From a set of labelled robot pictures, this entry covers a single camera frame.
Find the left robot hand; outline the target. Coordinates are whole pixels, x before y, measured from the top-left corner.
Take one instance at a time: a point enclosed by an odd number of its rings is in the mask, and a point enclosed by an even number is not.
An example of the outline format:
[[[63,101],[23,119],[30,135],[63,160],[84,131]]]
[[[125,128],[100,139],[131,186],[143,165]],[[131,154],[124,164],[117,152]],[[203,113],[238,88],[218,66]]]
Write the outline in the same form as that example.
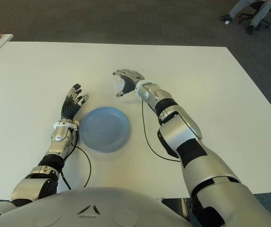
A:
[[[75,84],[68,91],[61,108],[61,120],[73,120],[81,106],[89,99],[89,95],[80,95],[81,85]]]

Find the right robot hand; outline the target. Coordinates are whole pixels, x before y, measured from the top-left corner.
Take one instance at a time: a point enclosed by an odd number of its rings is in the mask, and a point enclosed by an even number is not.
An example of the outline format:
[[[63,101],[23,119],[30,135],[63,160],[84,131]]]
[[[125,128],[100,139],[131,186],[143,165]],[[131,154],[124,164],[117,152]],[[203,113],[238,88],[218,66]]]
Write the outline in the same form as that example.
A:
[[[116,97],[122,97],[123,95],[134,91],[137,83],[145,79],[137,71],[129,69],[117,70],[113,72],[113,75],[120,77],[124,81],[124,87],[116,94]]]

